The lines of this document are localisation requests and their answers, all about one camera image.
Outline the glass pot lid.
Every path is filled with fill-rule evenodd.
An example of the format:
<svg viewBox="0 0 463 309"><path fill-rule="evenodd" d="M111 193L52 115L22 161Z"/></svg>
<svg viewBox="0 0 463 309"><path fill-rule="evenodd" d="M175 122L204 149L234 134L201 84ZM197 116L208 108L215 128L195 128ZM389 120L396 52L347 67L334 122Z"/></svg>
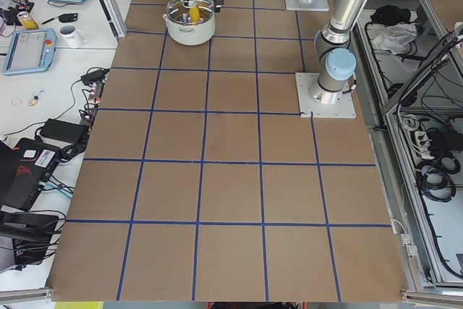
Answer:
<svg viewBox="0 0 463 309"><path fill-rule="evenodd" d="M214 17L212 0L171 0L166 6L166 18L180 25L199 25Z"/></svg>

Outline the yellow corn cob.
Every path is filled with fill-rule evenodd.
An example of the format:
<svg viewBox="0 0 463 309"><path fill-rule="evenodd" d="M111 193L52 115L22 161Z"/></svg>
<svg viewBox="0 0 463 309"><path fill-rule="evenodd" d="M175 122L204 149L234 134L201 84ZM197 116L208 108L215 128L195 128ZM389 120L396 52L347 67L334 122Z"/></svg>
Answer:
<svg viewBox="0 0 463 309"><path fill-rule="evenodd" d="M189 8L189 19L190 19L190 23L197 23L201 20L200 10L198 6L193 6Z"/></svg>

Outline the mint green cooking pot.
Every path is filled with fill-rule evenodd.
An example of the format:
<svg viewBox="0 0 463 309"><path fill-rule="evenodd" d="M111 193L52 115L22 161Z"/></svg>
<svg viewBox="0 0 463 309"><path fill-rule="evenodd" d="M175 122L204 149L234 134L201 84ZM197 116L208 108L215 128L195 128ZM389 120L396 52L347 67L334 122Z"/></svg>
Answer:
<svg viewBox="0 0 463 309"><path fill-rule="evenodd" d="M180 25L166 18L163 14L169 35L176 42L186 46L196 46L209 41L216 30L216 17L199 25Z"/></svg>

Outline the black power adapter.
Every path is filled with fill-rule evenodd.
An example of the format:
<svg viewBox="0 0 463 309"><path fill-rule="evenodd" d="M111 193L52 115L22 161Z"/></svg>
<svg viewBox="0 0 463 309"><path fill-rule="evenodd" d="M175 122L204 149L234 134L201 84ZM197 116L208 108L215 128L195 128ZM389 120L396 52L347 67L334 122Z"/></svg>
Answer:
<svg viewBox="0 0 463 309"><path fill-rule="evenodd" d="M84 85L92 85L93 83L102 82L106 75L109 73L110 69L98 68L92 72L87 72L86 74L80 77L81 82Z"/></svg>

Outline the white mug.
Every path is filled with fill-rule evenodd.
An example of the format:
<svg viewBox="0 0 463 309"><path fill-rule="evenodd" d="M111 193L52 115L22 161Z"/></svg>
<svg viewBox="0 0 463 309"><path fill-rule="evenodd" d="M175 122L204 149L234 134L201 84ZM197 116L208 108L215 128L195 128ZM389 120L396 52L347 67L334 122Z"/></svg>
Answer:
<svg viewBox="0 0 463 309"><path fill-rule="evenodd" d="M81 48L88 40L84 31L74 25L62 26L59 33L70 48Z"/></svg>

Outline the blue teach pendant near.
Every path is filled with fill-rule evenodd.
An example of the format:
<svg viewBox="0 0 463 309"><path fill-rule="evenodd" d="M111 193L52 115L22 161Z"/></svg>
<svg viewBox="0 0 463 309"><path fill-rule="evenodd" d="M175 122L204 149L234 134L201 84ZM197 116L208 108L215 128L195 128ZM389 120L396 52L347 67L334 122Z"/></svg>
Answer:
<svg viewBox="0 0 463 309"><path fill-rule="evenodd" d="M57 36L53 29L14 31L3 67L4 75L46 71L54 58Z"/></svg>

